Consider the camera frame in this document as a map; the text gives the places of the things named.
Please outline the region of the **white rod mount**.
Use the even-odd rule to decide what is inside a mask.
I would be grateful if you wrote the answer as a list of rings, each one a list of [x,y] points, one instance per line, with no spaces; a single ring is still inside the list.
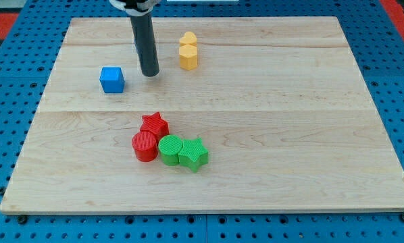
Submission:
[[[114,8],[126,12],[129,16],[149,14],[160,2],[161,0],[109,0]]]

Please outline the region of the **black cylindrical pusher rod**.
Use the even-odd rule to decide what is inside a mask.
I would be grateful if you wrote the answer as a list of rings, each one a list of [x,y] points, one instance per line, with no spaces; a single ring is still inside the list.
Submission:
[[[131,16],[130,22],[142,74],[147,77],[154,77],[159,73],[159,62],[151,14]]]

